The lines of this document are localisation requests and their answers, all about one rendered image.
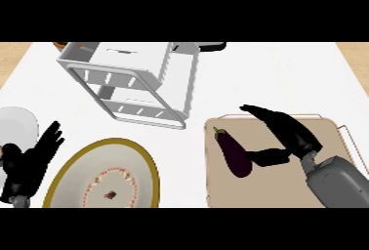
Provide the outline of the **beige tray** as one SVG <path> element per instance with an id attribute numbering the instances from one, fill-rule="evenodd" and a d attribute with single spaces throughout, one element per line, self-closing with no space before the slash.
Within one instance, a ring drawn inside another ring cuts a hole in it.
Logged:
<path id="1" fill-rule="evenodd" d="M 340 156 L 351 162 L 365 177 L 366 166 L 349 128 L 319 115 L 298 115 L 295 119 L 313 132 L 323 149 L 318 161 Z M 281 148 L 282 144 L 267 125 L 253 115 L 225 115 L 205 123 L 205 157 L 208 205 L 213 207 L 313 207 L 322 203 L 306 184 L 306 174 L 297 157 L 278 166 L 256 165 L 245 178 L 230 173 L 216 142 L 216 131 L 225 130 L 236 142 L 251 151 Z"/>

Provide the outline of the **black flat object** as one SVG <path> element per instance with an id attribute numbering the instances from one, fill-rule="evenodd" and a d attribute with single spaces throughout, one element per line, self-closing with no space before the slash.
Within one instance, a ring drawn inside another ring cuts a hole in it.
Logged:
<path id="1" fill-rule="evenodd" d="M 225 47 L 225 42 L 176 42 L 171 51 L 179 54 L 197 54 L 222 51 Z"/>

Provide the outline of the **gold-rimmed white plate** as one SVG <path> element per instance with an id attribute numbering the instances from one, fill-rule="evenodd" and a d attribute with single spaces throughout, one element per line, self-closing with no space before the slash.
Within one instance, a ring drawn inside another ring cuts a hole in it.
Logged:
<path id="1" fill-rule="evenodd" d="M 121 138 L 104 139 L 71 157 L 49 187 L 52 208 L 149 208 L 158 206 L 160 179 L 145 148 Z"/>

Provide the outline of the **dark purple eggplant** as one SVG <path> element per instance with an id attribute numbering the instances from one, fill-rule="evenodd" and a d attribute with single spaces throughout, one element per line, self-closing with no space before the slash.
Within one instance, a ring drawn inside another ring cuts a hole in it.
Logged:
<path id="1" fill-rule="evenodd" d="M 253 161 L 247 157 L 245 149 L 223 129 L 214 128 L 214 130 L 229 171 L 238 178 L 245 178 L 253 171 Z"/>

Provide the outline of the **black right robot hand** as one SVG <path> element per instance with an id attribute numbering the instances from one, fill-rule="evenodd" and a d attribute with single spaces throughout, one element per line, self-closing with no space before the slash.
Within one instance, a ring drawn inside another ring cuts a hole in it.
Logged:
<path id="1" fill-rule="evenodd" d="M 241 109 L 250 112 L 269 127 L 284 148 L 267 148 L 247 151 L 247 157 L 261 166 L 273 166 L 290 162 L 290 155 L 298 159 L 315 157 L 322 150 L 316 136 L 307 127 L 287 113 L 245 104 Z"/>

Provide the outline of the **white tiered basket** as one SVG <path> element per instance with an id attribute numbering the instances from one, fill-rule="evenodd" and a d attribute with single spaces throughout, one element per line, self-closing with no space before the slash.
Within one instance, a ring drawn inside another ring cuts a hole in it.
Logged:
<path id="1" fill-rule="evenodd" d="M 183 129 L 199 53 L 194 42 L 71 42 L 58 62 L 115 120 Z"/>

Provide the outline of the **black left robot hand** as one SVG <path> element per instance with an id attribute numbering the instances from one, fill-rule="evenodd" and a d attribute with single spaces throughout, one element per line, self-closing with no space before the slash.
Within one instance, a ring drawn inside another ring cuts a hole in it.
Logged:
<path id="1" fill-rule="evenodd" d="M 61 123 L 55 121 L 46 129 L 36 146 L 13 159 L 5 154 L 5 149 L 11 147 L 2 146 L 0 160 L 6 172 L 6 182 L 0 194 L 2 202 L 13 205 L 13 199 L 18 195 L 25 196 L 28 199 L 36 195 L 47 165 L 65 141 L 59 128 Z"/>

